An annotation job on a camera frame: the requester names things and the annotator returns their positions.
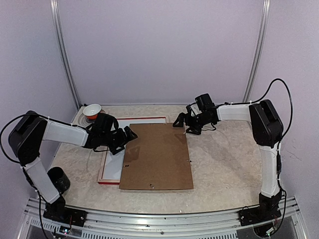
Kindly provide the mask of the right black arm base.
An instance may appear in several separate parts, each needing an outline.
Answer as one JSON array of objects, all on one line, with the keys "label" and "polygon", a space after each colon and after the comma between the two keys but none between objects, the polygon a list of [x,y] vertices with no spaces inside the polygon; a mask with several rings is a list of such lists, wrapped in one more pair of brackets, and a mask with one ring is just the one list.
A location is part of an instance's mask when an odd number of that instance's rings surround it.
[{"label": "right black arm base", "polygon": [[257,207],[244,207],[238,212],[240,225],[248,226],[281,217],[282,214],[279,209],[281,198],[281,191],[270,198],[260,193],[259,205]]}]

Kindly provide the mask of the black cylindrical cup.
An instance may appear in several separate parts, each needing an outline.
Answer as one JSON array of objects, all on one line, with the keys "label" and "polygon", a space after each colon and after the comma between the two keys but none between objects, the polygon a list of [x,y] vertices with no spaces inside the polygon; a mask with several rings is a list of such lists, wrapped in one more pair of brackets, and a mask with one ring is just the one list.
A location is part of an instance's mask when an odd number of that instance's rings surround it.
[{"label": "black cylindrical cup", "polygon": [[49,169],[47,174],[51,182],[61,195],[69,190],[71,183],[62,168],[52,167]]}]

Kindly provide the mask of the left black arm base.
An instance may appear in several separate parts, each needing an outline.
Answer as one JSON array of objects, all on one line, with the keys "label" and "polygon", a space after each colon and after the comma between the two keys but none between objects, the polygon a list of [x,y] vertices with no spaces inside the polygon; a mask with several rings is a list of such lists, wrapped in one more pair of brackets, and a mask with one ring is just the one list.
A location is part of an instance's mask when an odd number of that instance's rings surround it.
[{"label": "left black arm base", "polygon": [[60,196],[53,203],[45,203],[43,216],[55,222],[68,224],[70,226],[84,227],[87,212],[66,206],[65,199]]}]

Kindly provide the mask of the aluminium front rail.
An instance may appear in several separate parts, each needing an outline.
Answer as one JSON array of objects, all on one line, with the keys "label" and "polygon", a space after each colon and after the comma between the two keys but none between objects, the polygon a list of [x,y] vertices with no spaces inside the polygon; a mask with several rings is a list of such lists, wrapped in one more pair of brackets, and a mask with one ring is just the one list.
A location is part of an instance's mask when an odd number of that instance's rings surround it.
[{"label": "aluminium front rail", "polygon": [[84,226],[72,226],[40,219],[39,201],[30,198],[17,230],[17,239],[42,238],[46,234],[61,239],[253,239],[266,222],[242,226],[239,209],[192,214],[133,214],[87,209]]}]

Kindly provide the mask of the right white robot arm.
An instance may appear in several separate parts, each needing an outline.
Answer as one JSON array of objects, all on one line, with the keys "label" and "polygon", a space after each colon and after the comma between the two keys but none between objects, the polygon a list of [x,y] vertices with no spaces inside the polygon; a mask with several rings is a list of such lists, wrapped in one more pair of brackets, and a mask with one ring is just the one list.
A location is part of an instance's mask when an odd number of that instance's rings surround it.
[{"label": "right white robot arm", "polygon": [[174,127],[188,126],[186,132],[200,135],[202,128],[216,125],[220,121],[246,121],[251,125],[253,138],[259,146],[262,157],[261,195],[272,198],[280,191],[278,184],[277,156],[280,154],[283,136],[283,123],[270,100],[248,104],[197,103],[199,112],[193,113],[191,105],[187,113],[180,113],[173,123]]}]

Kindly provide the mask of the right aluminium post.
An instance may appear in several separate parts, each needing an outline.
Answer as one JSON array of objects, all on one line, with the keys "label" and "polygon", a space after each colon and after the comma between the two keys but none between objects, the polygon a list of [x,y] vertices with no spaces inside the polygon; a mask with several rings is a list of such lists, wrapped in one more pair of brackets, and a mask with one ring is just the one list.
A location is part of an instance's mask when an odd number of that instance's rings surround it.
[{"label": "right aluminium post", "polygon": [[271,1],[264,0],[262,6],[261,20],[259,24],[258,36],[256,41],[256,47],[254,51],[254,57],[252,60],[252,65],[248,77],[248,82],[244,91],[243,102],[247,102],[250,99],[254,83],[256,81],[256,75],[258,72],[258,66],[261,60],[263,45],[265,41],[265,36],[267,32],[268,19],[270,13]]}]

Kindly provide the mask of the left aluminium post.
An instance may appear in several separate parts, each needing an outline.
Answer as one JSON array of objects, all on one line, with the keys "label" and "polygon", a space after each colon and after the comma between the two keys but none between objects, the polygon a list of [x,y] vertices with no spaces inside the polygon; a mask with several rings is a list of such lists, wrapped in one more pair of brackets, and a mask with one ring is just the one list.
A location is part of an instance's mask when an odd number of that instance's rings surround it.
[{"label": "left aluminium post", "polygon": [[61,24],[61,19],[60,19],[60,14],[59,14],[58,1],[51,0],[50,7],[51,7],[51,14],[52,14],[52,19],[53,19],[55,34],[57,37],[57,43],[58,43],[59,52],[60,52],[60,56],[61,56],[61,60],[62,60],[62,65],[63,65],[65,75],[66,75],[67,84],[69,86],[74,105],[75,105],[76,109],[79,110],[82,105],[81,105],[80,97],[79,97],[79,94],[78,94],[78,91],[77,91],[77,88],[75,85],[75,81],[73,79],[73,75],[71,72],[69,59],[67,56],[67,51],[66,51],[64,37],[63,37],[62,24]]}]

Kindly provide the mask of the aluminium post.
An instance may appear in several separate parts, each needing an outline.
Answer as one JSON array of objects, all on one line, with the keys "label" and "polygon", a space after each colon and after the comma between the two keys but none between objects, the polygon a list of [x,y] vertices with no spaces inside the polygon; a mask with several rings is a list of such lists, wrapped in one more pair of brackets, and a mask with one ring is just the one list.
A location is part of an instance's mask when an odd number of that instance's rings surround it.
[{"label": "aluminium post", "polygon": [[248,82],[244,91],[243,102],[247,102],[250,99],[254,83],[256,81],[256,75],[258,72],[258,66],[261,60],[263,45],[265,41],[265,36],[267,32],[268,19],[270,13],[271,1],[264,0],[262,6],[261,20],[259,24],[258,36],[256,41],[256,47],[254,51],[254,57],[252,60],[252,65],[248,77]]},{"label": "aluminium post", "polygon": [[66,75],[67,84],[69,86],[74,105],[75,105],[76,109],[79,110],[82,105],[81,105],[80,97],[79,97],[79,94],[78,94],[78,91],[77,91],[77,88],[75,85],[75,81],[73,79],[73,75],[71,72],[69,59],[67,56],[67,51],[66,51],[64,37],[63,37],[62,24],[61,24],[61,19],[60,19],[60,14],[59,14],[58,1],[51,0],[50,7],[51,7],[51,14],[52,14],[52,19],[53,19],[55,34],[57,37],[57,43],[58,43],[59,52],[60,52],[60,56],[61,56],[61,60],[62,60],[62,65],[63,65],[65,75]]}]

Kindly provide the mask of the orange white bowl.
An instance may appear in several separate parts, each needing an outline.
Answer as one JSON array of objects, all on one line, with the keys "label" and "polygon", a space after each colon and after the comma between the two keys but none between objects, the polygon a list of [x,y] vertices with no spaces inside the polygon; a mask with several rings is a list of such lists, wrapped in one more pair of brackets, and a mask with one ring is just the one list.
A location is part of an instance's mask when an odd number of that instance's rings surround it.
[{"label": "orange white bowl", "polygon": [[91,104],[83,109],[83,115],[89,120],[95,120],[101,110],[102,107],[99,104]]}]

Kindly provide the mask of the brown cardboard backing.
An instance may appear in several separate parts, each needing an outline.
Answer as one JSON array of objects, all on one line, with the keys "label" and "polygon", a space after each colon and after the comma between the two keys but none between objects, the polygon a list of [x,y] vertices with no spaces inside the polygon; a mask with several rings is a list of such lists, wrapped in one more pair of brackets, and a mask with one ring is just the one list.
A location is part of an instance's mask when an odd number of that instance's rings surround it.
[{"label": "brown cardboard backing", "polygon": [[137,139],[126,145],[121,190],[192,190],[191,160],[184,127],[131,124]]}]

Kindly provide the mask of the grey round plate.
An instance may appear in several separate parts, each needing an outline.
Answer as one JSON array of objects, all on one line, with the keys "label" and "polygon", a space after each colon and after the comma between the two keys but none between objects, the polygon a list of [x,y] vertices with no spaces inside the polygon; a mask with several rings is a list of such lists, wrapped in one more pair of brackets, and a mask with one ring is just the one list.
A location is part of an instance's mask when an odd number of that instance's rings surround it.
[{"label": "grey round plate", "polygon": [[95,119],[88,119],[84,114],[83,114],[83,109],[80,109],[79,112],[77,113],[74,123],[82,126],[82,127],[87,127],[90,124],[94,123]]}]

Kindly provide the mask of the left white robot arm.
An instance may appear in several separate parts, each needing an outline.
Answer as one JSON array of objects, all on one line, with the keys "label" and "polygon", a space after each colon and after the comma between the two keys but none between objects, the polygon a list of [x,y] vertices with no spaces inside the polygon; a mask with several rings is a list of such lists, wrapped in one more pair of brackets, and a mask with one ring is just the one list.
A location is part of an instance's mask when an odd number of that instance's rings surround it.
[{"label": "left white robot arm", "polygon": [[8,143],[33,187],[52,204],[50,213],[61,222],[69,218],[70,211],[56,202],[61,193],[49,179],[42,163],[43,145],[57,142],[92,150],[102,146],[116,155],[128,142],[138,138],[129,126],[120,127],[114,116],[105,113],[99,113],[89,126],[62,122],[35,111],[27,111],[15,120],[17,124],[8,136]]}]

